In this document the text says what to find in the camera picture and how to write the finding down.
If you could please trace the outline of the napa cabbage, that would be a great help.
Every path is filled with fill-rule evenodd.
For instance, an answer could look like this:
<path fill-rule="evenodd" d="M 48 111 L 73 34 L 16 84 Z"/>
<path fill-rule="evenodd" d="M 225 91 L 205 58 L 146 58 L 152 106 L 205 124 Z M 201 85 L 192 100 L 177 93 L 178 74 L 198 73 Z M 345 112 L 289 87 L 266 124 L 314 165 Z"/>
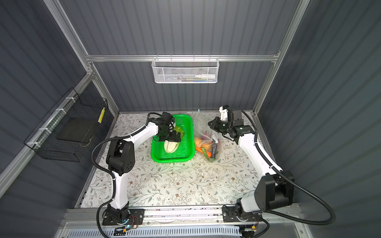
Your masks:
<path fill-rule="evenodd" d="M 168 140 L 164 142 L 164 150 L 166 153 L 174 153 L 182 141 L 185 132 L 180 126 L 175 126 Z"/>

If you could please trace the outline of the clear zip top bag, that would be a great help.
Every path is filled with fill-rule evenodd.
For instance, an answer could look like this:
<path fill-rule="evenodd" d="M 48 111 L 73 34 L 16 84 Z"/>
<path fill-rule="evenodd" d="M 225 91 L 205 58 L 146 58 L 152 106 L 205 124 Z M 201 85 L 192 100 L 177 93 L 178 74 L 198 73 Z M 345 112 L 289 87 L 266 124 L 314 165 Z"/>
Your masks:
<path fill-rule="evenodd" d="M 215 113 L 198 110 L 193 121 L 195 150 L 209 162 L 219 159 L 222 147 L 221 136 L 209 125 L 215 118 Z"/>

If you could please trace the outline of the green plastic basket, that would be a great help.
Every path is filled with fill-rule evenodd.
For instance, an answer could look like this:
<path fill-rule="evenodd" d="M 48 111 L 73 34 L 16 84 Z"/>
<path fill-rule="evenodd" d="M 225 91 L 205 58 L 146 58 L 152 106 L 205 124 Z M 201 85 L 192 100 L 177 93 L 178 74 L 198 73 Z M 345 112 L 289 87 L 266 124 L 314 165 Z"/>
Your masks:
<path fill-rule="evenodd" d="M 157 163 L 189 161 L 195 154 L 193 122 L 188 115 L 173 115 L 168 133 L 153 138 L 151 157 Z"/>

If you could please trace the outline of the orange carrot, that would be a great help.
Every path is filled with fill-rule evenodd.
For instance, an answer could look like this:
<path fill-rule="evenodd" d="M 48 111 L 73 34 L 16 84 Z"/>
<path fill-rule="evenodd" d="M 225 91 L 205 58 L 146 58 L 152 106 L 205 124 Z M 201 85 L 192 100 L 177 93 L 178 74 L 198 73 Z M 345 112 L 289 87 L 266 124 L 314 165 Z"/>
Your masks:
<path fill-rule="evenodd" d="M 202 153 L 205 158 L 207 158 L 207 159 L 211 158 L 211 153 L 209 151 L 207 151 L 205 148 L 196 147 L 195 149 L 196 149 L 196 151 Z"/>

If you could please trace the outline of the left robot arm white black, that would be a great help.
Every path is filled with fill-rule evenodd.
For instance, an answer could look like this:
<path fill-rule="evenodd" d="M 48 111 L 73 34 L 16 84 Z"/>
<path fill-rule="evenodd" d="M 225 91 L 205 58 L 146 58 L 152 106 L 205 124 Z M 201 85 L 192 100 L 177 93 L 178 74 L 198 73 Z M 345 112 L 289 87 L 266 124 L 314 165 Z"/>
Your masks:
<path fill-rule="evenodd" d="M 151 118 L 153 113 L 147 115 L 146 123 L 131 134 L 113 137 L 110 142 L 106 164 L 112 173 L 113 195 L 110 206 L 122 210 L 128 205 L 127 173 L 136 163 L 135 150 L 148 139 L 154 137 L 159 142 L 180 142 L 181 134 L 174 130 L 175 119 L 168 112 L 155 113 L 158 117 Z"/>

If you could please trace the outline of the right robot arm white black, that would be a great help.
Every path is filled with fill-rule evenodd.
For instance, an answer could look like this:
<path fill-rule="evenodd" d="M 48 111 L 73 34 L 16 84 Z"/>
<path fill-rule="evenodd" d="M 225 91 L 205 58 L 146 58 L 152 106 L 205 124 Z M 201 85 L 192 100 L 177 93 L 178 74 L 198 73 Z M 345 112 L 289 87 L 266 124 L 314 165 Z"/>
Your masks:
<path fill-rule="evenodd" d="M 219 108 L 220 116 L 208 123 L 209 127 L 232 140 L 246 153 L 260 176 L 253 195 L 239 198 L 234 214 L 239 219 L 247 219 L 252 212 L 268 212 L 270 210 L 292 205 L 294 186 L 282 176 L 287 175 L 267 154 L 258 142 L 258 133 L 252 119 L 251 125 L 245 125 L 241 110 L 232 110 L 224 105 Z"/>

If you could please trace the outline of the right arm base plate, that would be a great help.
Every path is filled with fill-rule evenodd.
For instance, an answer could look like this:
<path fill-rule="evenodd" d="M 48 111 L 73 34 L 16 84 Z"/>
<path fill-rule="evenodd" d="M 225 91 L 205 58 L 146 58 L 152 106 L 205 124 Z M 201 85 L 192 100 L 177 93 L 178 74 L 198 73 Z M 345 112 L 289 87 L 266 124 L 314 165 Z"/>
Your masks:
<path fill-rule="evenodd" d="M 222 208 L 223 221 L 225 223 L 234 222 L 251 222 L 258 223 L 262 221 L 261 213 L 244 212 L 240 205 L 226 206 L 223 205 Z"/>

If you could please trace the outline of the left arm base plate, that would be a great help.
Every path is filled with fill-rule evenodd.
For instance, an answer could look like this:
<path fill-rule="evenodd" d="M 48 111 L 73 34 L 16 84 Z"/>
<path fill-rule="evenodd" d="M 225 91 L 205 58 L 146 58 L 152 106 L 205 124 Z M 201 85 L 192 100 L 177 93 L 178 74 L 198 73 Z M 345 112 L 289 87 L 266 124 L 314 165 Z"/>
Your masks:
<path fill-rule="evenodd" d="M 144 209 L 114 209 L 107 208 L 102 214 L 103 226 L 137 226 L 142 225 L 144 219 Z"/>

